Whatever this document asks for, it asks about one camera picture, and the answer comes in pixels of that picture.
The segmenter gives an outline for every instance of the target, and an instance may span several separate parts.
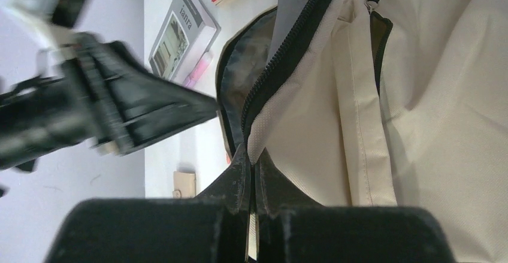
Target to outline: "zipper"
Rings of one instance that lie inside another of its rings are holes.
[[[286,38],[251,88],[241,114],[241,128],[245,143],[247,143],[250,126],[255,116],[261,112],[262,106],[294,72],[331,1],[307,1]]]
[[[270,8],[269,10],[264,11],[262,14],[260,14],[254,20],[252,20],[248,25],[246,25],[242,30],[237,32],[237,34],[225,44],[225,47],[222,50],[222,54],[219,57],[219,63],[217,64],[217,70],[216,70],[215,89],[217,92],[217,103],[219,104],[219,107],[220,107],[220,110],[219,110],[220,128],[222,130],[223,138],[226,138],[226,141],[227,141],[226,145],[227,145],[228,150],[226,150],[226,152],[227,152],[230,159],[233,159],[233,156],[236,153],[236,145],[233,140],[231,126],[229,124],[229,119],[228,119],[228,113],[224,109],[224,106],[223,106],[222,100],[221,100],[220,88],[222,85],[222,79],[224,77],[224,70],[225,70],[226,64],[228,63],[229,58],[231,57],[231,54],[233,53],[234,46],[240,40],[240,38],[243,37],[243,35],[253,25],[255,25],[259,20],[261,20],[263,17],[265,17],[266,15],[268,15],[276,10],[277,10],[277,7]]]

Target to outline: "bag seam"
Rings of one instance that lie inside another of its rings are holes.
[[[350,35],[350,32],[349,32],[349,28],[348,28],[347,29],[347,46],[348,46],[348,49],[349,49],[349,60],[350,60],[351,73],[352,73],[351,83],[353,84],[353,96],[354,96],[354,100],[355,100],[356,134],[357,134],[358,139],[359,139],[359,145],[360,145],[360,150],[361,150],[362,171],[363,171],[364,180],[365,180],[365,182],[364,182],[365,183],[365,195],[366,195],[366,199],[367,199],[368,205],[373,205],[372,192],[371,192],[371,189],[370,189],[370,182],[369,182],[369,179],[368,179],[368,172],[367,172],[367,157],[365,155],[364,139],[363,139],[363,136],[362,136],[361,125],[360,125],[359,104],[358,104],[358,99],[357,99],[357,95],[356,95],[355,73],[353,71],[353,56],[352,56],[352,51],[351,51],[351,39],[350,39],[349,35]]]

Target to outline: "zipper pull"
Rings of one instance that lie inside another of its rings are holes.
[[[367,7],[368,13],[371,14],[378,6],[375,1],[366,1],[365,6]]]

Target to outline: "pink object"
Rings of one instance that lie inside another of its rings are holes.
[[[201,59],[196,64],[194,70],[187,76],[187,78],[183,81],[183,85],[185,87],[194,87],[196,82],[198,82],[199,78],[203,75],[205,70],[211,63],[212,55],[210,52],[205,52]]]

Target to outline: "stitching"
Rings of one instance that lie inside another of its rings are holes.
[[[265,209],[267,211],[268,214],[270,214],[270,207],[268,206],[268,204],[265,204],[265,202],[268,202],[268,199],[267,199],[267,196],[266,196],[266,192],[265,192],[265,180],[264,180],[264,172],[263,172],[263,168],[261,168],[261,164],[262,162],[259,161],[259,175],[260,175],[260,178],[261,178],[261,195],[263,196],[263,205],[265,206]]]
[[[363,172],[364,172],[364,180],[365,180],[365,195],[367,196],[367,202],[369,203],[369,205],[373,205],[372,203],[372,193],[371,193],[371,190],[370,190],[370,182],[368,180],[368,174],[367,174],[367,155],[365,154],[365,146],[364,146],[364,139],[363,139],[363,136],[362,136],[362,130],[361,130],[361,127],[360,127],[360,113],[359,113],[359,105],[358,105],[358,100],[357,100],[357,95],[356,95],[356,87],[355,87],[355,74],[353,72],[353,53],[351,52],[351,40],[350,40],[350,36],[349,36],[349,28],[347,29],[347,42],[348,42],[348,48],[349,48],[349,60],[350,60],[350,65],[351,65],[351,82],[353,84],[353,95],[354,95],[354,100],[355,100],[355,107],[356,107],[356,134],[358,135],[358,138],[359,138],[359,145],[360,145],[360,149],[361,149],[361,156],[362,156],[362,161],[363,161]]]

